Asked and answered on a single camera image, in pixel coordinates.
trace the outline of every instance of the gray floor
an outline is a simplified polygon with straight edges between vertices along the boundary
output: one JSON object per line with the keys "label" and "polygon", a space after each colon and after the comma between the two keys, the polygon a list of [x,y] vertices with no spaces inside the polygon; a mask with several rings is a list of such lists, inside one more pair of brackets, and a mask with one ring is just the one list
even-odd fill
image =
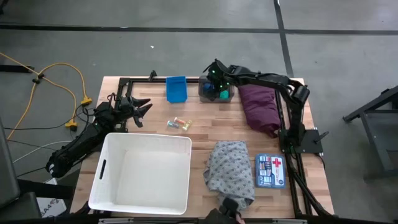
{"label": "gray floor", "polygon": [[[280,0],[287,29],[398,30],[398,3],[393,0]],[[14,0],[0,22],[78,26],[278,28],[271,0]],[[342,116],[398,84],[396,35],[287,35],[295,77],[311,89],[313,118],[323,140],[326,174],[337,215],[391,221],[398,209],[397,179],[363,181],[380,169],[362,124],[345,124]],[[279,34],[181,32],[50,32],[0,30],[0,51],[41,69],[54,62],[78,67],[90,97],[97,100],[106,75],[197,76],[214,59],[263,72],[286,73]],[[0,58],[0,63],[11,63]],[[47,72],[82,98],[79,76],[69,68]],[[0,116],[13,127],[23,113],[33,75],[2,73]],[[68,93],[41,83],[21,127],[53,126],[72,114]],[[64,128],[19,131],[14,140],[43,145],[70,140]],[[34,147],[10,142],[13,159]],[[43,149],[15,163],[21,174],[44,166],[51,150]],[[25,175],[43,181],[45,171]]]}

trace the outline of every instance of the bin handle cutout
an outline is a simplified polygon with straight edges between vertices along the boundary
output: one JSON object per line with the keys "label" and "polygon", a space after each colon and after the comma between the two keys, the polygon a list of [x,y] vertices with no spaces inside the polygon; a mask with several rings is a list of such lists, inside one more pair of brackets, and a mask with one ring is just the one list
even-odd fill
{"label": "bin handle cutout", "polygon": [[104,161],[102,162],[101,173],[99,175],[100,180],[102,180],[102,176],[104,175],[105,165],[106,165],[106,159],[104,159]]}

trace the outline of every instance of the box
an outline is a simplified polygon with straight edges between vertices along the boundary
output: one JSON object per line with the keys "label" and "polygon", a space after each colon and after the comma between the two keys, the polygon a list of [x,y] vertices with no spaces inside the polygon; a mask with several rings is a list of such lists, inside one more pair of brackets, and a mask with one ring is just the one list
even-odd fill
{"label": "box", "polygon": [[185,103],[188,98],[187,78],[167,77],[166,78],[166,99],[170,103]]}
{"label": "box", "polygon": [[88,205],[114,212],[183,214],[187,209],[191,149],[187,137],[108,134]]}
{"label": "box", "polygon": [[285,159],[281,155],[256,156],[257,187],[284,189],[286,186]]}
{"label": "box", "polygon": [[227,99],[220,99],[220,96],[218,96],[212,101],[206,96],[206,93],[204,90],[205,85],[209,85],[209,84],[210,84],[210,81],[207,79],[206,75],[201,75],[199,77],[198,94],[199,94],[200,101],[202,103],[230,103],[231,102],[231,100],[235,94],[233,85],[229,86],[229,88],[227,89],[228,96],[229,96]]}

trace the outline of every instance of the patterned fabric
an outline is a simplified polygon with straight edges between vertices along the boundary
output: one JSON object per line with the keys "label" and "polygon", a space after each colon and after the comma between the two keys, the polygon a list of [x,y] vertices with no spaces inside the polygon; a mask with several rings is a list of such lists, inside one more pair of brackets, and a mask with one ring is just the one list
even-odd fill
{"label": "patterned fabric", "polygon": [[244,141],[219,141],[211,152],[203,176],[209,190],[220,193],[220,205],[226,197],[239,204],[239,211],[253,203],[254,182]]}

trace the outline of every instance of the white plastic bin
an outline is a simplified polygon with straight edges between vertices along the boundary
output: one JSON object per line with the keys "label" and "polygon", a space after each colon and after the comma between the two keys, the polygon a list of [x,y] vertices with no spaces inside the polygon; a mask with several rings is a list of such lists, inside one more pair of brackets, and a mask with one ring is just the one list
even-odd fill
{"label": "white plastic bin", "polygon": [[159,134],[111,133],[88,205],[114,212],[181,215],[187,209],[192,142]]}

